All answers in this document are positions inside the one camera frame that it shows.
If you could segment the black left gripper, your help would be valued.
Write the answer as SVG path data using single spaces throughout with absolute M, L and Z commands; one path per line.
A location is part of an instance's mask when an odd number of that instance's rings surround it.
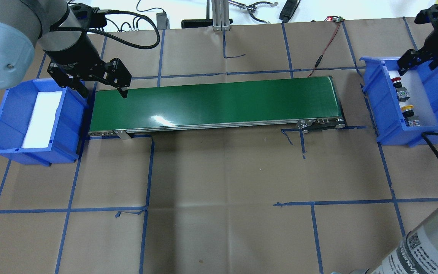
M 70 48 L 61 51 L 47 50 L 46 54 L 55 65 L 49 65 L 47 72 L 60 87 L 71 88 L 87 99 L 89 90 L 80 79 L 104 80 L 103 83 L 116 88 L 123 99 L 127 98 L 131 73 L 119 58 L 105 63 L 89 37 L 80 36 Z

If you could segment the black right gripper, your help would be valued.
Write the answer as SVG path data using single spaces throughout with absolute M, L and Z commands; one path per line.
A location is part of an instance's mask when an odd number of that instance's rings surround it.
M 423 47 L 419 50 L 409 49 L 398 60 L 398 73 L 403 76 L 409 69 L 418 66 L 426 61 L 431 71 L 438 67 L 438 4 L 419 11 L 415 18 L 415 24 L 430 23 L 433 31 L 424 41 Z

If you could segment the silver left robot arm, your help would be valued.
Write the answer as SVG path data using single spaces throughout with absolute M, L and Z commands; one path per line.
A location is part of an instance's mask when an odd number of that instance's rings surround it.
M 156 41 L 136 45 L 99 30 L 108 14 L 130 14 L 149 22 Z M 51 59 L 47 71 L 59 87 L 87 98 L 89 91 L 83 82 L 97 81 L 116 88 L 126 98 L 132 75 L 118 58 L 103 61 L 87 36 L 89 32 L 136 49 L 153 49 L 160 43 L 156 24 L 144 14 L 68 5 L 64 0 L 0 0 L 0 89 L 22 82 L 39 44 Z

